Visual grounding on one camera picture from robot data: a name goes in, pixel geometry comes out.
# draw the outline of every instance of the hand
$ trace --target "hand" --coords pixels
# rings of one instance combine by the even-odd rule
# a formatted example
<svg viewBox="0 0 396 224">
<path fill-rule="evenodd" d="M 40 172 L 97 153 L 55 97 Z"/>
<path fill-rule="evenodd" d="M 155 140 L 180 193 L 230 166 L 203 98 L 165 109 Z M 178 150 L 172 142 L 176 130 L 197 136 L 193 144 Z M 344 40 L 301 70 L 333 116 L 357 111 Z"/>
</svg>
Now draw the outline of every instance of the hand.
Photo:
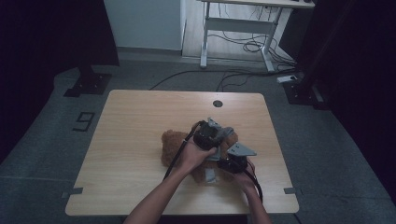
<svg viewBox="0 0 396 224">
<path fill-rule="evenodd" d="M 247 171 L 254 176 L 255 166 L 249 158 L 247 158 L 247 162 L 248 162 Z M 235 181 L 238 183 L 239 187 L 241 187 L 242 191 L 244 191 L 245 193 L 250 189 L 255 190 L 253 181 L 244 172 L 239 174 L 234 174 L 233 177 Z"/>
<path fill-rule="evenodd" d="M 213 147 L 206 151 L 195 145 L 192 138 L 187 142 L 183 152 L 180 155 L 181 158 L 181 169 L 191 172 L 194 168 L 199 166 L 206 157 L 214 155 L 216 149 Z"/>
</svg>

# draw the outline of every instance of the desk leg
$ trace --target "desk leg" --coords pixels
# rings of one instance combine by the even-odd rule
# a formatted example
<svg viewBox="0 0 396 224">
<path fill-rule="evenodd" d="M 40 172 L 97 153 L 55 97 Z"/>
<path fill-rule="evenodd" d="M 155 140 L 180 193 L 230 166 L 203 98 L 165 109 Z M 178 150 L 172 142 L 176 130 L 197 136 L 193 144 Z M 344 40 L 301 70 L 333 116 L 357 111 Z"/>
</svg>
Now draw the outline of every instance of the desk leg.
<svg viewBox="0 0 396 224">
<path fill-rule="evenodd" d="M 274 34 L 276 31 L 277 24 L 279 22 L 280 14 L 282 13 L 282 9 L 283 9 L 283 7 L 280 7 L 279 10 L 277 11 L 276 18 L 274 19 L 273 24 L 271 26 L 270 34 L 269 34 L 267 40 L 265 41 L 264 48 L 262 49 L 262 57 L 264 58 L 265 65 L 267 66 L 268 72 L 275 72 L 275 69 L 271 62 L 272 57 L 268 51 L 271 46 L 271 42 L 274 38 Z"/>
<path fill-rule="evenodd" d="M 204 43 L 202 43 L 202 48 L 201 48 L 201 68 L 206 68 L 206 61 L 207 61 L 207 21 L 209 20 L 209 9 L 210 9 L 210 3 L 208 2 L 206 6 L 206 15 L 205 15 Z"/>
</svg>

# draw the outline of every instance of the dark wall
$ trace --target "dark wall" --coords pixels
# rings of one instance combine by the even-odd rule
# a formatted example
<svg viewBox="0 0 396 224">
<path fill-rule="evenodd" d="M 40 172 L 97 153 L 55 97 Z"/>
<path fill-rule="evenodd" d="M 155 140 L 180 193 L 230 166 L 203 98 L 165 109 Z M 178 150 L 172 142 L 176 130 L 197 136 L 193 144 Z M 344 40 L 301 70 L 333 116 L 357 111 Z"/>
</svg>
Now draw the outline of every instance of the dark wall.
<svg viewBox="0 0 396 224">
<path fill-rule="evenodd" d="M 298 58 L 310 77 L 326 85 L 332 112 L 394 202 L 395 11 L 394 1 L 383 4 L 369 0 L 322 0 L 314 11 Z"/>
<path fill-rule="evenodd" d="M 81 64 L 119 64 L 103 1 L 0 1 L 0 161 Z"/>
</svg>

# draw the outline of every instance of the forearm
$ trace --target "forearm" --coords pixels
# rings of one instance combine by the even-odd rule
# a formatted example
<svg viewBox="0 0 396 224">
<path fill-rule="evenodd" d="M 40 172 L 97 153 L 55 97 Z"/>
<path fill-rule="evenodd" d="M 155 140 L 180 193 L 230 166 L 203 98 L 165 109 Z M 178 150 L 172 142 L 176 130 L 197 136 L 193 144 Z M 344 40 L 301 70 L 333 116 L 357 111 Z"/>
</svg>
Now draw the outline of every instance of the forearm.
<svg viewBox="0 0 396 224">
<path fill-rule="evenodd" d="M 256 189 L 249 188 L 245 189 L 244 192 L 247 196 L 247 202 L 250 208 L 250 214 L 253 224 L 271 224 L 271 219 L 265 211 L 265 208 L 262 205 L 262 201 L 260 201 Z"/>
<path fill-rule="evenodd" d="M 174 170 L 157 188 L 140 202 L 125 219 L 127 223 L 157 223 L 178 185 L 188 175 L 182 169 Z"/>
</svg>

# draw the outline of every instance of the hole in table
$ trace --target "hole in table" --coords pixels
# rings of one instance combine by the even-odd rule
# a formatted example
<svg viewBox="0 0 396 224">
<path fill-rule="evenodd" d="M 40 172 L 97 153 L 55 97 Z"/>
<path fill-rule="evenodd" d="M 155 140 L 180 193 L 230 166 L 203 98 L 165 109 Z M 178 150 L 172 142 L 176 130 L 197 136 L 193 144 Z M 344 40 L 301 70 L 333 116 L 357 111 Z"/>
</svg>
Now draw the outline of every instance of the hole in table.
<svg viewBox="0 0 396 224">
<path fill-rule="evenodd" d="M 222 101 L 216 100 L 213 102 L 213 106 L 215 107 L 222 107 Z"/>
</svg>

